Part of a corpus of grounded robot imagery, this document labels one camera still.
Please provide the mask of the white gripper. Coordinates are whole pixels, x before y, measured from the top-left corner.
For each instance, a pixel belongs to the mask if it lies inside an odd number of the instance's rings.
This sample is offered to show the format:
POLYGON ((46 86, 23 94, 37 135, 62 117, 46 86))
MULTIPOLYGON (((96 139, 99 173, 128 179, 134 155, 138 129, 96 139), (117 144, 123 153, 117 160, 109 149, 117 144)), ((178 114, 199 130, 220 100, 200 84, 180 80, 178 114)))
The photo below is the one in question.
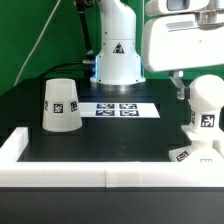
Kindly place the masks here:
POLYGON ((149 0, 145 13, 144 68, 170 71, 177 98, 189 99, 182 70, 224 64, 224 0, 149 0))

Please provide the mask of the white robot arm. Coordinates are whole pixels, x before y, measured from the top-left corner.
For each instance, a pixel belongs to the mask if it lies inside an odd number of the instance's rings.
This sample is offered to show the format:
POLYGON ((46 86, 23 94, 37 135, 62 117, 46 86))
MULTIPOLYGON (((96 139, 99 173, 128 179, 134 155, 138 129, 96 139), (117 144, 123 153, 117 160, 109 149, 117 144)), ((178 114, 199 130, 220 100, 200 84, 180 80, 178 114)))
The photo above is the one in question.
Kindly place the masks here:
POLYGON ((186 99, 185 69, 224 64, 224 0, 149 0, 141 52, 135 48, 136 15, 120 0, 97 0, 101 51, 96 56, 94 87, 125 91, 145 82, 142 69, 168 72, 186 99))

